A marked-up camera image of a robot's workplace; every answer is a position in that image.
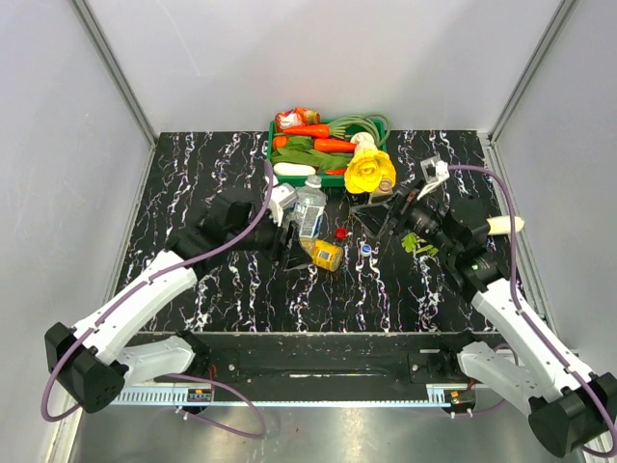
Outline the yellow juice bottle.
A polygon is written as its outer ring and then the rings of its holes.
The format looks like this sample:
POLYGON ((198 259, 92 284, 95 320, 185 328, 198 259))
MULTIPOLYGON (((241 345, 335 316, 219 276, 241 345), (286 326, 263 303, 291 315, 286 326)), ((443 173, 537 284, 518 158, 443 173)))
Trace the yellow juice bottle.
POLYGON ((331 272, 337 271, 343 257, 341 247, 320 239, 301 238, 300 243, 313 264, 331 272))

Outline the blue label water bottle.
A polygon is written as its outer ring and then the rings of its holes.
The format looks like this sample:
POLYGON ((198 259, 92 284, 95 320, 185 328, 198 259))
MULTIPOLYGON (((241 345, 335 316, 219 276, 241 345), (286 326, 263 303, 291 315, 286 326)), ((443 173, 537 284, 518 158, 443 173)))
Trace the blue label water bottle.
POLYGON ((327 205, 327 195, 322 189, 322 179, 317 175, 307 176, 305 185, 296 190, 298 199, 294 208, 294 220, 302 239, 316 239, 321 228, 327 205))

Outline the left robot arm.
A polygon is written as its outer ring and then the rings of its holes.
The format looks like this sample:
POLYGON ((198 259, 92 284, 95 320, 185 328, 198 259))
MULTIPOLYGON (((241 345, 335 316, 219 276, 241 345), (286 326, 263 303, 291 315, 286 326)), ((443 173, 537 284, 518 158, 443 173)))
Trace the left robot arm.
POLYGON ((45 333, 51 381, 85 412, 96 413, 128 386, 172 374, 198 381, 212 373, 210 347, 187 331, 149 344, 128 343, 231 252, 258 252, 284 270, 309 263, 290 219, 297 201, 287 183, 274 187, 262 207, 243 190, 218 195, 195 221, 174 231, 147 269, 105 306, 71 327, 58 322, 45 333))

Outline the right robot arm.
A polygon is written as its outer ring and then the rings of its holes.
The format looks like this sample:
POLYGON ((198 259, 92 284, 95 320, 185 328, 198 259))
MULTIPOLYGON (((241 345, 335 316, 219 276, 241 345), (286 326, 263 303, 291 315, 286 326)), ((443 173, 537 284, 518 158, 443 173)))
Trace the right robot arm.
POLYGON ((414 233, 437 248, 448 285, 490 321, 521 360, 499 357, 472 335, 444 352, 441 375, 490 387, 526 416, 539 443, 564 457, 604 434, 616 420, 616 378, 597 374, 567 348, 521 295, 488 249, 482 202, 467 197, 440 213, 418 189, 352 207, 367 235, 414 233))

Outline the red label water bottle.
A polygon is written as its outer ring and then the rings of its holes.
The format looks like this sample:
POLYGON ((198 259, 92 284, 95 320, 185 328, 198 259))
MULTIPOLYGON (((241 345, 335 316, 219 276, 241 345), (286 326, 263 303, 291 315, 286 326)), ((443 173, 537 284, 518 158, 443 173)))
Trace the red label water bottle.
POLYGON ((378 204, 387 201, 393 194, 394 183, 387 177, 384 177, 378 187, 370 193, 368 203, 378 204))

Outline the red bottle cap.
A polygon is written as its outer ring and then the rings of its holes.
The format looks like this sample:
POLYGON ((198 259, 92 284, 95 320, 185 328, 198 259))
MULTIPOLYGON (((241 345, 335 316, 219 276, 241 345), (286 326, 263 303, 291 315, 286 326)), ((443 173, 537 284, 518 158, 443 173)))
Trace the red bottle cap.
POLYGON ((345 239, 347 236, 347 230, 344 228, 338 228, 335 231, 335 237, 339 240, 345 239))

